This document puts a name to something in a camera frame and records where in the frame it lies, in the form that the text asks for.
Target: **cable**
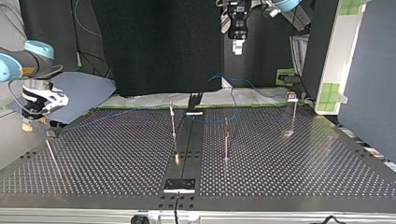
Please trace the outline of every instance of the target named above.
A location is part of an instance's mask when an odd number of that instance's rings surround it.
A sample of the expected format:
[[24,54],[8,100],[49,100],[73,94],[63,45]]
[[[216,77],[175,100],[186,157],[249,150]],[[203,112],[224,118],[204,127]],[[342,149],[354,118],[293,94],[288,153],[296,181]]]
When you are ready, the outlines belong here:
[[100,76],[102,76],[102,73],[100,73],[96,67],[93,65],[93,63],[87,58],[87,56],[85,56],[83,53],[81,53],[81,56],[88,62],[88,64],[92,67],[92,73],[95,75],[95,71],[97,71],[97,73],[99,73]]
[[0,117],[0,119],[3,119],[3,118],[5,118],[6,116],[11,115],[11,114],[13,114],[13,113],[15,113],[15,111],[11,111],[11,112],[9,112],[9,113],[6,113],[5,115],[2,115],[2,116]]
[[23,105],[21,105],[21,103],[18,101],[17,96],[14,94],[14,92],[13,92],[12,89],[11,89],[11,84],[12,84],[12,82],[14,82],[14,81],[15,81],[15,80],[11,80],[11,81],[8,82],[8,89],[9,89],[9,92],[11,92],[11,95],[12,95],[12,97],[14,98],[15,103],[17,103],[17,105],[18,105],[22,110],[24,110],[26,113],[28,113],[28,114],[31,114],[31,115],[41,115],[41,114],[42,114],[42,111],[40,111],[40,112],[32,112],[32,111],[29,111],[28,109],[26,109]]
[[57,74],[57,73],[61,72],[62,69],[64,69],[64,67],[62,65],[60,65],[60,64],[56,64],[55,66],[52,67],[52,69],[56,68],[56,67],[58,67],[58,68],[53,70],[53,71],[51,71],[50,73],[48,73],[46,75],[43,75],[43,76],[40,76],[40,77],[34,77],[34,79],[49,79],[49,78],[52,78],[52,75]]
[[342,222],[342,221],[339,221],[336,217],[334,217],[334,216],[329,216],[329,217],[326,217],[322,222],[320,222],[320,223],[317,223],[317,222],[314,222],[314,223],[311,223],[311,224],[327,224],[327,223],[329,223],[329,221],[331,220],[331,219],[333,219],[336,223],[338,223],[338,224],[347,224],[346,222]]
[[93,35],[101,36],[101,35],[97,34],[96,32],[91,31],[91,30],[85,28],[85,26],[83,26],[83,25],[81,24],[81,22],[79,22],[78,15],[77,15],[77,14],[78,14],[77,8],[78,8],[79,1],[80,1],[80,0],[77,0],[77,2],[76,2],[76,4],[75,4],[75,10],[74,10],[76,22],[77,22],[78,25],[79,25],[83,30],[85,30],[86,32],[88,32],[88,33],[90,33],[90,34],[93,34]]
[[[233,88],[231,88],[230,94],[231,94],[231,97],[233,98],[234,110],[233,110],[233,115],[228,118],[228,121],[236,119],[237,114],[238,114],[238,107],[237,107],[235,98],[233,97]],[[201,122],[201,123],[222,123],[222,122],[225,122],[225,119],[196,119],[196,118],[191,118],[188,115],[187,115],[187,118],[192,119],[197,122]]]
[[178,224],[177,204],[178,204],[178,195],[177,195],[176,206],[175,206],[175,210],[174,210],[174,214],[175,214],[175,224]]
[[93,55],[93,54],[90,54],[90,53],[81,51],[81,50],[79,51],[79,53],[81,53],[81,55],[85,58],[85,60],[87,60],[87,62],[92,66],[92,68],[94,69],[94,70],[93,70],[93,73],[94,73],[95,70],[96,70],[96,71],[98,71],[98,70],[93,66],[93,63],[92,63],[90,60],[88,60],[87,57],[85,57],[84,55],[88,55],[88,56],[90,56],[90,57],[93,57],[93,58],[95,58],[95,59],[97,59],[97,60],[99,60],[99,61],[105,63],[106,66],[107,66],[106,77],[108,77],[108,76],[110,75],[111,68],[110,68],[110,66],[108,66],[108,64],[107,64],[107,62],[106,62],[105,59],[100,58],[100,57],[98,57],[98,56],[96,56],[96,55]]
[[291,23],[291,41],[290,41],[291,53],[292,53],[292,57],[291,58],[294,60],[294,64],[296,66],[295,71],[296,71],[297,77],[300,79],[301,85],[303,86],[304,91],[306,92],[306,95],[308,96],[308,98],[312,102],[312,104],[314,104],[314,106],[316,106],[315,100],[312,99],[311,95],[309,94],[308,90],[306,89],[305,84],[303,83],[303,78],[301,77],[300,72],[297,69],[297,60],[296,60],[296,56],[294,54],[294,41],[293,41],[294,22],[295,22],[295,19],[296,19],[296,14],[297,14],[297,8],[294,9],[293,20],[292,20],[292,23]]
[[216,6],[217,7],[225,7],[228,6],[228,2],[223,3],[223,1],[227,1],[227,0],[216,0]]
[[[52,72],[50,72],[50,73],[48,73],[48,74],[46,74],[46,75],[44,75],[44,76],[35,77],[35,78],[44,79],[44,78],[46,78],[46,77],[52,76],[53,74],[56,74],[56,73],[60,72],[62,69],[64,69],[64,67],[61,66],[60,64],[55,65],[55,66],[53,66],[52,68],[54,68],[54,67],[56,67],[56,66],[58,66],[59,68],[56,69],[56,70],[54,70],[54,71],[52,71]],[[20,77],[19,79],[16,79],[16,80],[27,80],[27,79],[30,79],[30,78],[31,78],[31,77]],[[26,109],[26,108],[18,101],[17,96],[15,95],[14,91],[13,91],[12,88],[11,88],[11,84],[12,84],[14,81],[15,81],[15,80],[11,80],[11,81],[8,82],[8,90],[9,90],[9,92],[11,93],[12,98],[14,98],[15,103],[16,103],[22,110],[24,110],[24,111],[25,111],[26,113],[28,113],[28,114],[31,114],[31,115],[41,115],[43,111],[40,111],[40,112],[32,112],[32,111],[29,111],[28,109]]]
[[[253,84],[249,80],[247,80],[245,78],[242,78],[242,77],[233,78],[233,77],[226,77],[223,74],[216,74],[212,78],[208,79],[207,81],[212,81],[213,79],[216,79],[216,78],[224,78],[228,82],[230,82],[230,80],[231,81],[246,81],[254,91],[256,91],[258,94],[260,94],[260,95],[262,95],[264,97],[272,98],[272,97],[276,97],[276,96],[279,96],[279,95],[283,95],[283,93],[282,94],[275,94],[275,95],[271,95],[271,96],[263,95],[263,94],[261,94],[259,92],[259,90],[256,87],[253,86]],[[233,115],[228,118],[228,121],[236,119],[237,115],[238,115],[237,103],[235,101],[235,98],[233,97],[233,87],[231,88],[230,94],[231,94],[231,97],[233,98],[233,104],[234,104],[235,110],[233,111]],[[195,120],[197,122],[202,122],[202,123],[218,123],[218,122],[222,123],[222,122],[225,122],[225,119],[195,119],[195,118],[191,118],[189,116],[187,116],[187,118],[193,119],[193,120]]]

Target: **metal plate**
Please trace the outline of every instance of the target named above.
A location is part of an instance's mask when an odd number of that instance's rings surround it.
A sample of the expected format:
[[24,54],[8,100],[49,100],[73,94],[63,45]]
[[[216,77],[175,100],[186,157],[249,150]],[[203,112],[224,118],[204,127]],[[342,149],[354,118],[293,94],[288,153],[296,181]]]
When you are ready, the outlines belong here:
[[[206,110],[205,118],[224,119],[228,110]],[[225,134],[225,123],[205,125],[196,210],[396,212],[396,174],[322,116],[239,109],[227,161]]]
[[[182,115],[176,111],[176,124]],[[61,207],[80,207],[74,202],[92,207],[90,202],[97,201],[95,207],[158,208],[174,147],[168,111],[96,111],[51,144],[56,161],[48,150],[32,154],[4,177],[0,197],[66,201]],[[102,203],[109,199],[112,203]]]

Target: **black bracket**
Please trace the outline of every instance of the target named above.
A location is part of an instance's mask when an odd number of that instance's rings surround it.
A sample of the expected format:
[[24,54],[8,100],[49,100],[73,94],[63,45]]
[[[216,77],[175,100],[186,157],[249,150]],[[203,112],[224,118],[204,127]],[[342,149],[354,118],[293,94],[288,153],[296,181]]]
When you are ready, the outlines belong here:
[[189,107],[187,108],[187,115],[203,115],[202,110],[195,108],[202,101],[204,96],[203,92],[198,92],[197,94],[190,94]]

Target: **green sticker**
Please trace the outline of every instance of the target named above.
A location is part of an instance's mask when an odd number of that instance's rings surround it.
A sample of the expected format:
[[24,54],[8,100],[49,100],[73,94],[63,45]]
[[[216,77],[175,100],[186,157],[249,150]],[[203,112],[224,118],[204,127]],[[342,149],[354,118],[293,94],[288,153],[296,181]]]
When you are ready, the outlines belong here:
[[362,0],[342,0],[339,15],[358,15]]
[[319,97],[318,111],[334,111],[340,98],[339,90],[340,84],[338,83],[323,83]]

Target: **gray panel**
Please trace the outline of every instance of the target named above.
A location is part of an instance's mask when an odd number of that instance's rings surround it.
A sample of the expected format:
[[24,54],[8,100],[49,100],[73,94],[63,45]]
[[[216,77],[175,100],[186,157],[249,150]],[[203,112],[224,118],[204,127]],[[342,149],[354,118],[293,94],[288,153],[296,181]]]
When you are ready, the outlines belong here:
[[206,124],[194,209],[396,212],[396,174],[321,116],[299,109],[293,122],[292,107],[239,109],[227,161],[224,137],[224,123]]
[[384,156],[396,161],[396,1],[367,4],[361,21],[339,120]]
[[158,208],[174,148],[168,111],[97,111],[52,147],[56,161],[41,150],[3,172],[0,205]]
[[303,83],[314,99],[317,98],[326,63],[338,2],[339,0],[322,0],[316,1],[315,5],[303,70]]

